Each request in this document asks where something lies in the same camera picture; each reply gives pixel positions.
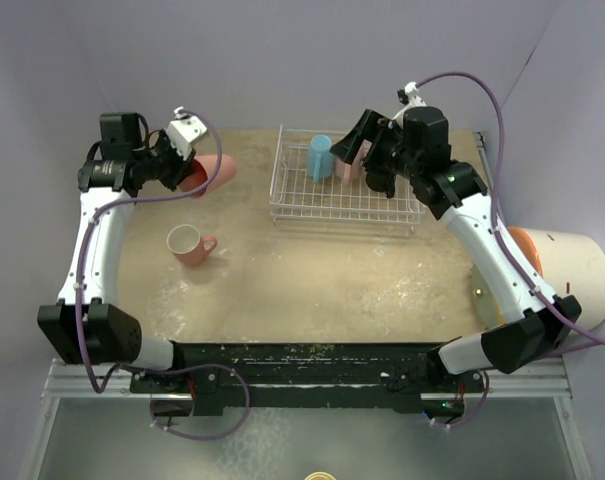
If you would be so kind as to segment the salmon pink cup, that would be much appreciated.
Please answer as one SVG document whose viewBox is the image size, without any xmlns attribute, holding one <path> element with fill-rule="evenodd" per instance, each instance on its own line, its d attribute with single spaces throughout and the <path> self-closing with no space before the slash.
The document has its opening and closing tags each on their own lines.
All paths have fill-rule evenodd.
<svg viewBox="0 0 605 480">
<path fill-rule="evenodd" d="M 193 172 L 178 185 L 178 188 L 182 192 L 197 189 L 191 197 L 198 198 L 211 193 L 235 177 L 237 165 L 231 156 L 222 155 L 219 169 L 216 169 L 216 164 L 216 154 L 197 155 L 191 161 Z"/>
</svg>

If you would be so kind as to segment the light pink mug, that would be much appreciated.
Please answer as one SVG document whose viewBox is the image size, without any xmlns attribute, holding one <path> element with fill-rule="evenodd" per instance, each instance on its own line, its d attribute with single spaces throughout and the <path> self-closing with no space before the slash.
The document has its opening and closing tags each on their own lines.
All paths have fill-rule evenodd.
<svg viewBox="0 0 605 480">
<path fill-rule="evenodd" d="M 335 160 L 334 174 L 340 178 L 343 185 L 348 185 L 350 182 L 357 180 L 361 173 L 361 164 L 368 153 L 370 143 L 364 141 L 360 146 L 354 160 L 351 164 L 343 161 L 339 157 Z"/>
</svg>

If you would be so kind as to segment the blue cup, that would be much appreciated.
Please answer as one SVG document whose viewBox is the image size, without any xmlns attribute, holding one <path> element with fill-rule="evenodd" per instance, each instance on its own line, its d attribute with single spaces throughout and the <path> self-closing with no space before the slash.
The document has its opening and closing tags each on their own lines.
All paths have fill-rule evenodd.
<svg viewBox="0 0 605 480">
<path fill-rule="evenodd" d="M 315 184 L 333 174 L 334 157 L 331 147 L 332 140 L 326 135 L 314 136 L 308 146 L 307 173 Z"/>
</svg>

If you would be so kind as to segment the salmon pink mug with handle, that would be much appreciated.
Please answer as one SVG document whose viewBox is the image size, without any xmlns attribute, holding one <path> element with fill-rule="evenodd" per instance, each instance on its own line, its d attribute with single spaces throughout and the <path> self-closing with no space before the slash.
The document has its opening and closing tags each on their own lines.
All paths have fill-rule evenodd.
<svg viewBox="0 0 605 480">
<path fill-rule="evenodd" d="M 193 225 L 174 227 L 167 235 L 166 244 L 173 256 L 186 267 L 197 267 L 215 250 L 218 239 L 203 236 Z"/>
</svg>

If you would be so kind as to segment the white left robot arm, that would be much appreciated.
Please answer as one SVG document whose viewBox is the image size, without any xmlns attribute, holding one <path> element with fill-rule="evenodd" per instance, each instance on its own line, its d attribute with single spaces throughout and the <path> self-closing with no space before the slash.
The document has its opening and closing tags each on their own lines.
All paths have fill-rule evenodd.
<svg viewBox="0 0 605 480">
<path fill-rule="evenodd" d="M 119 363 L 153 370 L 166 392 L 184 387 L 186 365 L 174 346 L 142 333 L 137 319 L 118 306 L 118 268 L 134 199 L 145 183 L 175 190 L 194 168 L 194 142 L 206 126 L 184 111 L 157 134 L 141 115 L 105 113 L 101 138 L 78 172 L 80 224 L 65 282 L 52 305 L 39 308 L 37 323 L 67 364 Z"/>
</svg>

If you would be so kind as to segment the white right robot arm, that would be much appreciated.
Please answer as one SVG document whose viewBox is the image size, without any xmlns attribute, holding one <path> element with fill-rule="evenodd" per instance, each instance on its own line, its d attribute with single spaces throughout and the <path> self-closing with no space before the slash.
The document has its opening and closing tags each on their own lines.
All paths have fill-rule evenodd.
<svg viewBox="0 0 605 480">
<path fill-rule="evenodd" d="M 436 107 L 406 110 L 396 121 L 367 109 L 331 152 L 351 163 L 362 144 L 365 181 L 392 198 L 395 181 L 409 181 L 416 198 L 441 221 L 470 255 L 496 300 L 503 324 L 442 344 L 429 354 L 428 383 L 449 391 L 462 373 L 495 368 L 511 373 L 555 351 L 582 309 L 572 295 L 559 296 L 522 254 L 500 220 L 475 168 L 451 156 L 449 124 Z"/>
</svg>

